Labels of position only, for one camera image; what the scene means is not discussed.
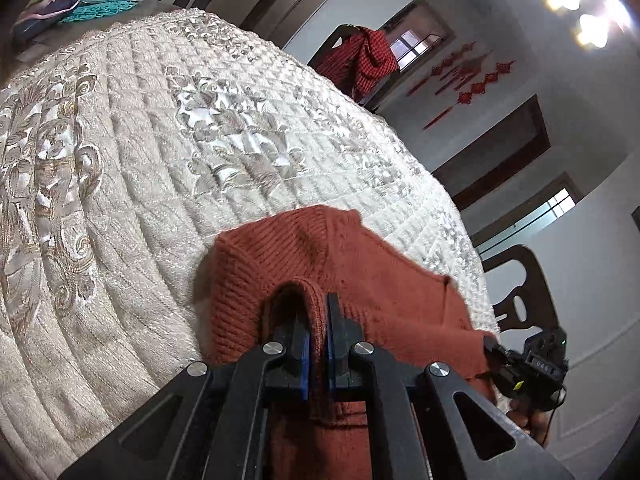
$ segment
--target red plaid scarf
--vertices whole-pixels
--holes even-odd
[[[384,76],[398,70],[398,60],[391,52],[385,33],[358,28],[360,32],[334,48],[316,68],[316,72],[356,102]]]

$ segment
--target quilted bedspread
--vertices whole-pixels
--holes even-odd
[[[0,430],[36,478],[208,353],[207,253],[244,222],[357,209],[498,331],[458,211],[385,121],[212,14],[116,24],[14,76],[0,148]]]

